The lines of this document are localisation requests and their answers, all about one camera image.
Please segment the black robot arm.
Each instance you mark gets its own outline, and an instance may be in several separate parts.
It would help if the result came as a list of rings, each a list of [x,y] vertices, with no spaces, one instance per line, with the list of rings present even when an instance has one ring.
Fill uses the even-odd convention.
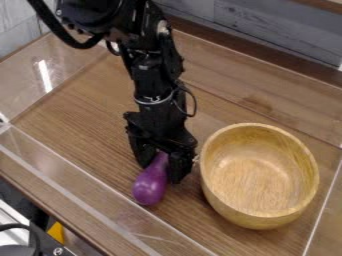
[[[57,37],[77,49],[99,42],[123,60],[134,81],[139,110],[127,112],[126,131],[137,162],[150,165],[158,152],[169,157],[169,181],[180,183],[193,169],[198,141],[186,128],[194,94],[181,80],[184,57],[173,27],[154,0],[27,0]]]

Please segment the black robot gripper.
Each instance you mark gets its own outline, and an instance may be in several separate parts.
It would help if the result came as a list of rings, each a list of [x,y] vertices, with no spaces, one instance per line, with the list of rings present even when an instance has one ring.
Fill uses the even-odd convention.
[[[169,179],[180,184],[192,173],[198,141],[186,128],[194,114],[188,112],[185,93],[171,93],[157,102],[137,101],[138,112],[126,112],[126,131],[135,160],[146,168],[157,151],[169,156]]]

